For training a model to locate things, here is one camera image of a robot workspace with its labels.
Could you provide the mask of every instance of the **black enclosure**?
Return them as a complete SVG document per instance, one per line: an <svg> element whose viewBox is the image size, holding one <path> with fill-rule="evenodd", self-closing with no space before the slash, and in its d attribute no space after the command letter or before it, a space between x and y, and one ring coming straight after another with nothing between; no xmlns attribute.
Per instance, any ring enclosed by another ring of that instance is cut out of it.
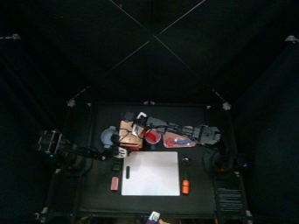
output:
<svg viewBox="0 0 299 224"><path fill-rule="evenodd" d="M298 223L298 21L298 0L0 1L0 222L44 207L39 131L90 103L155 102L231 105L248 209Z"/></svg>

